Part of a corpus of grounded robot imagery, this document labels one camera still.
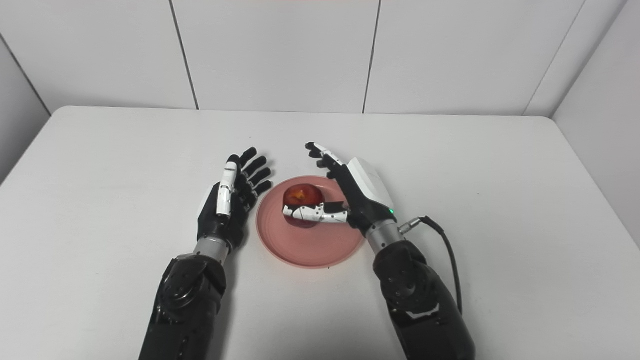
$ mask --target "robot finger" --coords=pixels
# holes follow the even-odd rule
[[[320,154],[319,158],[323,160],[323,165],[328,167],[329,170],[335,170],[344,165],[344,163],[336,155],[334,155],[331,150],[318,143],[309,142],[305,145],[305,147],[307,148],[307,150],[311,151],[309,153],[309,156],[311,156],[312,158],[318,158],[317,155]]]
[[[349,211],[344,202],[324,202],[320,205],[285,206],[282,210],[285,216],[313,222],[330,224],[345,224],[348,222]]]
[[[236,176],[238,173],[238,164],[240,157],[231,155],[225,165],[225,171],[222,173],[220,187],[218,188],[218,200],[216,204],[216,213],[229,217],[231,215],[231,194],[234,192]]]
[[[256,160],[253,160],[246,168],[243,169],[244,175],[249,178],[259,168],[263,167],[267,163],[267,158],[261,156]]]
[[[271,181],[265,181],[260,185],[256,186],[256,188],[252,189],[250,192],[247,190],[244,190],[243,193],[240,194],[240,198],[243,200],[244,209],[246,211],[253,209],[260,195],[267,192],[272,186],[273,186],[273,183]]]
[[[240,156],[240,167],[244,167],[249,162],[249,160],[253,159],[253,157],[256,155],[258,155],[258,150],[256,150],[254,147],[251,147],[250,149],[245,151],[244,154]]]
[[[265,180],[269,175],[271,175],[271,169],[268,167],[263,168],[262,170],[255,173],[255,175],[251,179],[249,179],[249,184],[252,187],[256,187],[258,184],[260,184],[262,180]]]

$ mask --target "black cable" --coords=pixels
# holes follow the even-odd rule
[[[451,260],[451,268],[453,269],[453,281],[456,285],[456,302],[458,303],[458,311],[460,315],[462,315],[462,292],[460,291],[460,276],[458,275],[458,264],[456,263],[456,256],[453,254],[453,248],[451,247],[451,242],[447,235],[444,233],[444,229],[440,227],[435,221],[433,221],[428,216],[420,217],[420,221],[427,224],[430,228],[434,229],[436,233],[440,234],[442,240],[444,241],[444,245],[447,247],[447,252],[449,252],[449,259]]]

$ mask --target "white table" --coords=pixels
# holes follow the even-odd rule
[[[137,359],[160,276],[195,246],[203,191],[256,146],[276,183],[371,162],[400,221],[452,240],[477,358],[640,358],[640,251],[549,119],[63,108],[0,187],[3,359]],[[372,250],[274,258],[249,219],[225,265],[224,359],[403,359]],[[452,288],[444,245],[410,233]]]

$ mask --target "white wall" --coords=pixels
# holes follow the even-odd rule
[[[168,1],[2,0],[0,33],[51,112],[195,108]]]
[[[0,41],[0,183],[49,118]]]
[[[201,109],[362,111],[378,2],[180,0]]]
[[[638,104],[640,0],[629,0],[554,120],[640,245]]]
[[[383,0],[366,112],[549,116],[620,3]]]
[[[622,1],[382,0],[366,112],[549,115]],[[203,109],[362,111],[378,1],[175,14]],[[2,0],[0,33],[52,111],[195,107],[169,0]]]

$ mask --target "fingertip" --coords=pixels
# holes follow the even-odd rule
[[[257,196],[260,196],[264,192],[269,190],[272,186],[273,186],[273,183],[271,181],[265,181],[263,183],[260,183],[258,186],[256,186],[255,189],[253,189],[253,191],[257,194]]]
[[[245,166],[249,162],[249,160],[251,160],[256,155],[258,155],[258,150],[255,147],[250,147],[240,157],[241,165]]]
[[[261,156],[261,157],[257,158],[254,162],[258,166],[257,168],[261,168],[264,165],[267,165],[267,158],[264,157],[264,156]]]
[[[229,156],[229,159],[227,160],[227,163],[236,163],[236,164],[240,164],[240,157],[236,154],[233,154],[231,156]]]

